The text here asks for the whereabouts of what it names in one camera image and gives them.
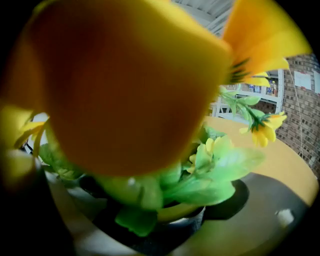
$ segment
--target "wall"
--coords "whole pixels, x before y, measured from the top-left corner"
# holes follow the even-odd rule
[[[282,111],[287,119],[276,132],[277,138],[291,147],[310,166],[314,174],[320,178],[320,96],[315,94],[315,79],[313,70],[320,73],[320,65],[314,54],[298,55],[288,58],[290,70],[294,79],[294,71],[311,75],[311,90],[296,86],[300,103],[302,120],[302,142],[298,101],[294,84],[288,70],[284,71],[284,92]]]

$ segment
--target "paper on wall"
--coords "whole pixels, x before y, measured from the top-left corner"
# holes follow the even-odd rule
[[[320,94],[320,73],[313,71],[314,75],[314,92]]]
[[[311,90],[311,76],[298,71],[294,71],[294,84]]]

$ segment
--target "wooden table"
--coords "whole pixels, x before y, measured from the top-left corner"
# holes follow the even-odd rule
[[[255,147],[250,133],[239,133],[239,129],[246,125],[211,116],[207,116],[204,121],[215,130],[228,134],[236,147]],[[319,191],[319,184],[306,162],[279,139],[269,142],[267,147],[260,147],[259,150],[265,153],[266,160],[254,172],[284,183],[306,204],[312,205]]]

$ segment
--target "shelving unit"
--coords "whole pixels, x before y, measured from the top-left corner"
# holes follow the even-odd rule
[[[234,85],[227,85],[227,90],[229,92],[237,91],[238,93],[235,95],[235,97],[246,97],[246,96],[258,96],[261,97],[261,101],[268,102],[271,104],[276,105],[275,112],[279,113],[282,109],[282,103],[283,103],[283,97],[284,97],[284,71],[283,69],[278,69],[275,71],[271,71],[269,73],[269,78],[271,78],[274,81],[277,81],[275,83],[277,85],[276,95],[268,95],[267,94],[267,87],[261,86],[260,92],[254,92],[246,90],[250,87],[250,85],[241,84],[240,90],[238,90],[240,84],[234,84]],[[211,116],[213,117],[220,117],[225,119],[234,120],[239,123],[243,124],[249,124],[247,120],[245,120],[240,114],[233,114],[230,107],[223,102],[221,97],[218,97],[216,102],[213,102],[210,105],[210,109],[212,109]]]

